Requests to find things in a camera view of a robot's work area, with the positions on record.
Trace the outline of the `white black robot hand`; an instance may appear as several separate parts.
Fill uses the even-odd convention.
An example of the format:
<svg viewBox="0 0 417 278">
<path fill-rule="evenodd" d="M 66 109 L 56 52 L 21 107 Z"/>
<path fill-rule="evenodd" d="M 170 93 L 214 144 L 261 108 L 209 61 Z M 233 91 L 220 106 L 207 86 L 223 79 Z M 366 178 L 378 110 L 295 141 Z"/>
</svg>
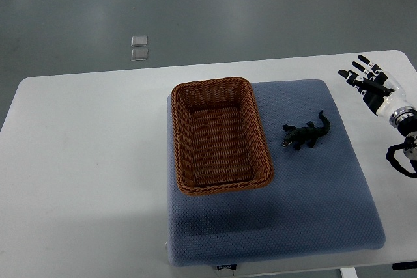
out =
<svg viewBox="0 0 417 278">
<path fill-rule="evenodd" d="M 390 73 L 363 55 L 352 65 L 354 70 L 339 70 L 338 74 L 359 92 L 374 115 L 388 118 L 394 127 L 401 119 L 416 115 L 416 108 L 406 100 L 403 87 Z"/>
</svg>

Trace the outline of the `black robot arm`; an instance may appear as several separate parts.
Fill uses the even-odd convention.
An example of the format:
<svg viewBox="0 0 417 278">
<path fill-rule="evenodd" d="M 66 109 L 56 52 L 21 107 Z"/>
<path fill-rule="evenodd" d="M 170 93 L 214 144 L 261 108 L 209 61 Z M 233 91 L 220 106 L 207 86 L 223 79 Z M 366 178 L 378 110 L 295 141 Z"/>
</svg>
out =
<svg viewBox="0 0 417 278">
<path fill-rule="evenodd" d="M 400 107 L 390 115 L 389 121 L 405 138 L 404 155 L 416 161 L 416 109 L 412 106 Z"/>
</svg>

